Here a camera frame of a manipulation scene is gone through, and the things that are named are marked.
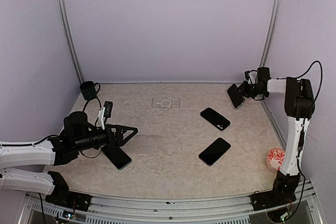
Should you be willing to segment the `blue smartphone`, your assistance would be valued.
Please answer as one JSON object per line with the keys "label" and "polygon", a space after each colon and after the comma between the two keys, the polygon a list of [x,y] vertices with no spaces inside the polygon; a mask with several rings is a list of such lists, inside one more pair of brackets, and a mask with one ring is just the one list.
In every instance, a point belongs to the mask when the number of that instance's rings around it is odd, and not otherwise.
{"label": "blue smartphone", "polygon": [[245,98],[239,92],[238,87],[233,83],[227,90],[227,94],[232,102],[232,105],[235,109],[239,108],[244,102]]}

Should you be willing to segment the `black phone case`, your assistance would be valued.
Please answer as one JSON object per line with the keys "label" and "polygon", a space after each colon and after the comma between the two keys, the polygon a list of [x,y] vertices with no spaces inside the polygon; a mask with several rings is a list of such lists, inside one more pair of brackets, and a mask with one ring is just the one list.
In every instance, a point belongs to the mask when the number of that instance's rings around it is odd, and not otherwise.
{"label": "black phone case", "polygon": [[200,113],[200,116],[220,131],[230,126],[230,121],[212,108],[206,108]]}

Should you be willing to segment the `purple-edged smartphone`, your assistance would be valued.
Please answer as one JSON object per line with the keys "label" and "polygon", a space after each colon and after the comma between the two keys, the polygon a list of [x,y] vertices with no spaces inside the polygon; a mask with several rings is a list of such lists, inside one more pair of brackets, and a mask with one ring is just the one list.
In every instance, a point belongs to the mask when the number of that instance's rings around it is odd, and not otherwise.
{"label": "purple-edged smartphone", "polygon": [[219,137],[212,144],[210,144],[206,149],[204,149],[199,155],[199,159],[204,162],[207,166],[212,166],[216,163],[229,149],[231,145]]}

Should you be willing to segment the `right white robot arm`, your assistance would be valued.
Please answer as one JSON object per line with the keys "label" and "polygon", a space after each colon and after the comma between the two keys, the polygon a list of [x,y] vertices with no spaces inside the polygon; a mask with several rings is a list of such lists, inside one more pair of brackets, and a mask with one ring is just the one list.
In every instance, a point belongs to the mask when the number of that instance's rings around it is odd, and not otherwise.
{"label": "right white robot arm", "polygon": [[[320,82],[317,93],[313,92],[311,82],[305,79],[313,65],[320,68]],[[273,189],[269,192],[269,201],[273,205],[281,204],[289,196],[289,191],[295,191],[300,177],[301,160],[308,126],[316,107],[316,100],[323,82],[323,68],[320,61],[316,60],[309,68],[297,77],[283,77],[272,79],[268,67],[256,70],[247,70],[245,80],[238,87],[242,97],[264,100],[270,94],[281,93],[284,95],[284,110],[288,118],[288,135],[286,153],[280,170],[277,171]]]}

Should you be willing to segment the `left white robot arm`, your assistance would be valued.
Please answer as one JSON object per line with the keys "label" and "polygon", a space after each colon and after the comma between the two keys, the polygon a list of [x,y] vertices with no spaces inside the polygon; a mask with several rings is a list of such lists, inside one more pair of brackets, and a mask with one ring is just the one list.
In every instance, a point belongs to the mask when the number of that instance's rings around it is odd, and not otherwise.
{"label": "left white robot arm", "polygon": [[72,112],[64,118],[60,135],[50,135],[38,142],[1,142],[1,189],[53,195],[66,206],[73,193],[58,172],[34,173],[20,170],[29,165],[66,165],[89,149],[101,150],[108,160],[121,170],[131,163],[122,150],[138,133],[136,127],[107,124],[96,127],[88,122],[85,112]]}

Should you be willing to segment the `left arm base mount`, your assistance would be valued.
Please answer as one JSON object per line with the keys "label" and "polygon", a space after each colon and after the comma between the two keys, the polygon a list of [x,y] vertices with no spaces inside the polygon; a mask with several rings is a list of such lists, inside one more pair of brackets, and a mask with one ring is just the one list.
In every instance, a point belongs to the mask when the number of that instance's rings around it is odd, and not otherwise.
{"label": "left arm base mount", "polygon": [[58,172],[48,171],[47,174],[53,179],[54,189],[51,194],[46,195],[46,202],[72,210],[88,211],[92,199],[91,195],[69,190],[66,181]]}

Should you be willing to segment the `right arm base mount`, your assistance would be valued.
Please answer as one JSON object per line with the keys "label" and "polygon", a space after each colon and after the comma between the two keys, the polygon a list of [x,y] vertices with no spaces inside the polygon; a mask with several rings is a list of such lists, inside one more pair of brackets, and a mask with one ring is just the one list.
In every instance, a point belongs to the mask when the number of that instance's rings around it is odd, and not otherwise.
{"label": "right arm base mount", "polygon": [[299,185],[300,177],[300,174],[290,176],[278,171],[272,190],[256,191],[250,196],[253,210],[264,210],[296,201],[295,191]]}

